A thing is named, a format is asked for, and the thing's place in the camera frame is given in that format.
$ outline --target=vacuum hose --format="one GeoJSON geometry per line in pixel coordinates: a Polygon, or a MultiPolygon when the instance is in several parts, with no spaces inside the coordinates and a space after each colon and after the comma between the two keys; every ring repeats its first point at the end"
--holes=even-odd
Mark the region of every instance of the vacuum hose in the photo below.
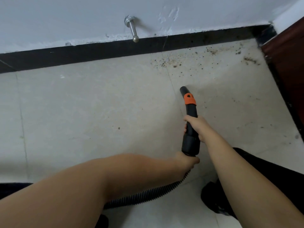
{"type": "MultiPolygon", "coordinates": [[[[180,92],[185,100],[187,115],[197,118],[196,102],[195,102],[193,95],[190,93],[190,91],[185,86],[180,88],[180,92]]],[[[199,151],[200,151],[199,146],[200,146],[199,135],[192,128],[191,124],[189,122],[187,122],[187,131],[183,137],[183,143],[182,143],[181,150],[184,154],[194,157],[197,154],[199,154],[199,151]]],[[[138,194],[134,194],[134,195],[131,195],[128,197],[112,200],[112,201],[106,203],[104,205],[103,209],[137,205],[140,203],[145,203],[145,202],[157,199],[157,198],[164,196],[165,194],[171,192],[176,187],[178,187],[182,183],[182,181],[184,181],[184,179],[187,177],[188,173],[189,172],[187,172],[185,174],[184,178],[181,181],[177,181],[177,182],[174,182],[174,183],[166,185],[166,186],[149,189],[149,190],[146,190],[146,191],[143,191],[143,192],[140,192],[138,194]]]]}

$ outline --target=tile floor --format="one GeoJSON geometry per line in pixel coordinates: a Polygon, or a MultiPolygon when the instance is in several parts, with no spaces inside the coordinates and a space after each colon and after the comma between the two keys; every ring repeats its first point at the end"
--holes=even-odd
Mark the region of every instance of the tile floor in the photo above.
{"type": "MultiPolygon", "coordinates": [[[[0,181],[36,182],[77,163],[181,148],[186,85],[233,146],[304,173],[304,144],[254,39],[0,74],[0,181]]],[[[110,227],[240,227],[200,202],[201,163],[170,194],[105,211],[110,227]]]]}

